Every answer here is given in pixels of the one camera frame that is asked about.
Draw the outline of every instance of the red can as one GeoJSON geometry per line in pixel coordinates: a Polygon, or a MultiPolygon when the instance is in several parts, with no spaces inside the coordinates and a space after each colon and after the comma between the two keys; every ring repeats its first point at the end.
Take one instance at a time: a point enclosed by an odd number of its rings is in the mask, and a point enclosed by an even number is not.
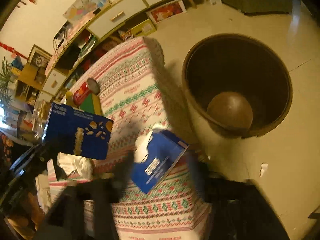
{"type": "Polygon", "coordinates": [[[86,82],[84,82],[80,88],[73,94],[73,102],[79,106],[83,103],[85,98],[91,93],[98,94],[100,92],[100,88],[98,83],[93,78],[88,78],[86,82]]]}

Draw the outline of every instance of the floor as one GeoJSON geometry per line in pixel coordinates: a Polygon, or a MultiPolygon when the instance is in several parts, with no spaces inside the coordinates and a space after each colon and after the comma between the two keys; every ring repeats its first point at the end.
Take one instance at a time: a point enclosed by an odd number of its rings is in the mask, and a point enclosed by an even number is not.
{"type": "Polygon", "coordinates": [[[314,223],[308,215],[320,205],[320,28],[303,4],[293,15],[254,17],[205,4],[159,23],[150,36],[163,46],[168,70],[181,85],[188,51],[217,33],[245,34],[273,49],[290,72],[292,106],[281,125],[260,138],[223,139],[189,104],[193,126],[212,165],[230,179],[254,179],[290,238],[301,239],[314,223]],[[259,177],[262,163],[268,170],[259,177]]]}

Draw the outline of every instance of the trash can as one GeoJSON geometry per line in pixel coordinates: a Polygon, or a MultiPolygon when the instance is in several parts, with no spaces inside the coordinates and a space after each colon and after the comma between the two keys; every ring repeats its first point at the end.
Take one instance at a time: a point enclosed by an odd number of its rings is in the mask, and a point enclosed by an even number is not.
{"type": "Polygon", "coordinates": [[[226,137],[270,132],[284,120],[292,102],[291,79],[282,60],[263,43],[233,33],[208,37],[189,51],[182,85],[193,107],[226,137]],[[230,127],[208,114],[209,103],[224,92],[238,93],[250,104],[249,128],[230,127]]]}

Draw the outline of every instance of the blue tissue box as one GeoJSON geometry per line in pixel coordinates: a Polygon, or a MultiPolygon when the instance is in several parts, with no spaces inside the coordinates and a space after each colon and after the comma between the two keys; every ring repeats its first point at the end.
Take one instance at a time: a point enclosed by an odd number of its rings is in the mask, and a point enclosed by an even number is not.
{"type": "Polygon", "coordinates": [[[132,181],[142,192],[148,193],[167,176],[187,148],[188,144],[172,132],[154,129],[145,161],[133,165],[132,181]]]}
{"type": "Polygon", "coordinates": [[[65,104],[52,103],[42,141],[66,138],[61,152],[104,160],[113,120],[65,104]]]}

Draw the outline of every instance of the drawer handle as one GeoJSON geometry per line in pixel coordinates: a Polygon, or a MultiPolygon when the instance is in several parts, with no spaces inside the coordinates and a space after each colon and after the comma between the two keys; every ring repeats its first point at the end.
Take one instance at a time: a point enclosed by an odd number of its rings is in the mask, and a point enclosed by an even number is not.
{"type": "Polygon", "coordinates": [[[57,86],[58,82],[55,80],[52,85],[51,85],[51,88],[55,88],[57,86]]]}
{"type": "Polygon", "coordinates": [[[113,22],[115,19],[119,18],[123,14],[124,14],[124,11],[119,12],[116,16],[112,17],[110,21],[113,22]]]}

